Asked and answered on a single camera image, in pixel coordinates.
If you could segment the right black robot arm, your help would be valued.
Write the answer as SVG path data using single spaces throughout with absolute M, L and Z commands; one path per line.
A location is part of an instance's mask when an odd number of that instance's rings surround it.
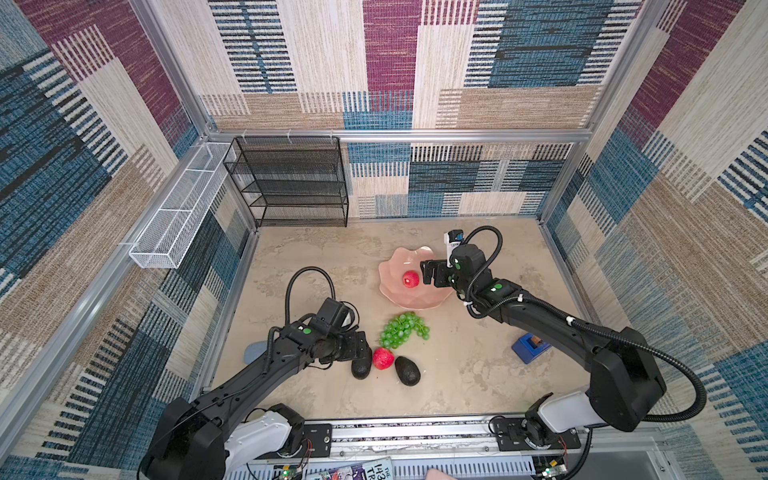
M 479 286 L 471 286 L 468 268 L 428 260 L 420 269 L 424 283 L 452 288 L 470 307 L 541 338 L 589 373 L 588 385 L 561 396 L 547 394 L 529 408 L 524 431 L 531 447 L 548 447 L 577 427 L 608 425 L 632 432 L 666 392 L 654 357 L 636 347 L 646 345 L 639 332 L 581 330 L 578 319 L 488 271 L 480 275 Z

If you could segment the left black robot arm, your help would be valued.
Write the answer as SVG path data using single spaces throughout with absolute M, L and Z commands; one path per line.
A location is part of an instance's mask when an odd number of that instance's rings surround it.
M 236 452 L 226 442 L 273 390 L 318 361 L 358 360 L 368 350 L 354 327 L 324 334 L 294 322 L 270 330 L 266 351 L 219 387 L 188 401 L 178 397 L 162 412 L 137 475 L 148 479 L 222 479 Z

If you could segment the red fake fruit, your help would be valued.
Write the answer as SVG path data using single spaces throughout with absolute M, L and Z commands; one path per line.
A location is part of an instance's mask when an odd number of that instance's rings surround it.
M 372 364 L 378 370 L 386 370 L 393 366 L 394 354 L 387 348 L 377 348 L 373 353 Z
M 403 285 L 409 289 L 416 288 L 421 283 L 419 273 L 414 270 L 404 272 L 402 274 L 401 280 Z

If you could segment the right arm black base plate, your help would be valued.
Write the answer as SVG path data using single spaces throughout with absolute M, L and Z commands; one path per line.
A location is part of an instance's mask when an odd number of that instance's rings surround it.
M 579 450 L 582 442 L 575 430 L 554 433 L 536 420 L 496 415 L 488 422 L 498 449 L 508 451 Z

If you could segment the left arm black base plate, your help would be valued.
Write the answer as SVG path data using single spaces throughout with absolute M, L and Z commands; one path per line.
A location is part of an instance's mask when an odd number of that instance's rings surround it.
M 293 427 L 284 454 L 289 459 L 308 456 L 309 459 L 328 458 L 331 454 L 333 427 L 330 423 L 305 423 Z

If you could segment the dark fake avocado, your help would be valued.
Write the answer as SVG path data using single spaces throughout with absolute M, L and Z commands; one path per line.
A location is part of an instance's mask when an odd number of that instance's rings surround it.
M 403 385 L 413 387 L 421 381 L 421 371 L 416 363 L 407 357 L 399 356 L 394 362 L 395 370 Z
M 366 379 L 370 375 L 372 364 L 373 351 L 370 347 L 366 347 L 361 356 L 351 362 L 351 373 L 353 377 L 357 380 Z

